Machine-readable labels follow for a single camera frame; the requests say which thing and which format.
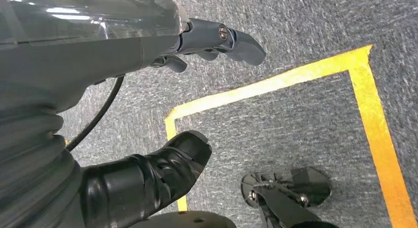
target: yellow tape line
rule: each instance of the yellow tape line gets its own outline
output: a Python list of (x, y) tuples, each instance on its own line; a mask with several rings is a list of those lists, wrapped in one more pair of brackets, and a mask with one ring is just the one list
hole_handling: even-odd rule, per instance
[(367, 63), (350, 69), (364, 131), (380, 180), (387, 211), (394, 228), (416, 228), (414, 211), (390, 137), (378, 90)]
[[(369, 66), (368, 55), (371, 48), (372, 45), (368, 45), (248, 86), (177, 106), (166, 118), (167, 137), (170, 139), (176, 135), (175, 120), (178, 118), (349, 70), (392, 225), (394, 228), (416, 228), (417, 222)], [(177, 203), (179, 211), (187, 210), (185, 197)]]

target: black plastic joint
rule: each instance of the black plastic joint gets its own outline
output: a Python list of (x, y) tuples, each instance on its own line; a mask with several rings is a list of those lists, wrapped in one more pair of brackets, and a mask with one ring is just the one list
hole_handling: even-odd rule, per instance
[(193, 130), (177, 134), (163, 148), (175, 148), (202, 166), (206, 166), (212, 155), (208, 139), (202, 133)]

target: transparent plastic cover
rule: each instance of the transparent plastic cover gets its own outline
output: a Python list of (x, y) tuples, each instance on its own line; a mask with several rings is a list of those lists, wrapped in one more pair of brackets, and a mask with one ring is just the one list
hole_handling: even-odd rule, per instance
[(0, 0), (0, 44), (57, 44), (179, 35), (174, 0)]

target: black cable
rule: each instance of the black cable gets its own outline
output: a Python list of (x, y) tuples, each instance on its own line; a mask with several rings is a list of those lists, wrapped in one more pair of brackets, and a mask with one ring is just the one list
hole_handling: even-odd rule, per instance
[(86, 127), (74, 137), (68, 145), (66, 145), (65, 149), (69, 152), (72, 151), (83, 139), (96, 127), (97, 123), (102, 119), (104, 114), (109, 109), (110, 105), (113, 103), (113, 100), (116, 98), (117, 93), (122, 86), (124, 76), (120, 76), (116, 79), (115, 84), (113, 85), (112, 90), (110, 91), (109, 96), (107, 97), (106, 101), (104, 102), (102, 108), (97, 112), (94, 118), (86, 125)]

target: metal screw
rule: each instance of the metal screw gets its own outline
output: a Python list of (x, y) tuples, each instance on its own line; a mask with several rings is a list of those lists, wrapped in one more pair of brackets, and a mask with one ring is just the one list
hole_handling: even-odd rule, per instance
[(249, 200), (251, 200), (251, 201), (255, 201), (255, 200), (257, 199), (257, 194), (256, 194), (253, 190), (251, 190), (251, 191), (248, 193), (248, 198), (249, 198)]
[(309, 203), (308, 196), (306, 196), (306, 194), (302, 193), (300, 195), (300, 197), (301, 197), (301, 202), (303, 203), (303, 206), (304, 207), (307, 207), (308, 206), (308, 203)]
[(228, 38), (228, 30), (225, 26), (219, 27), (219, 37), (221, 38), (221, 40), (226, 40)]

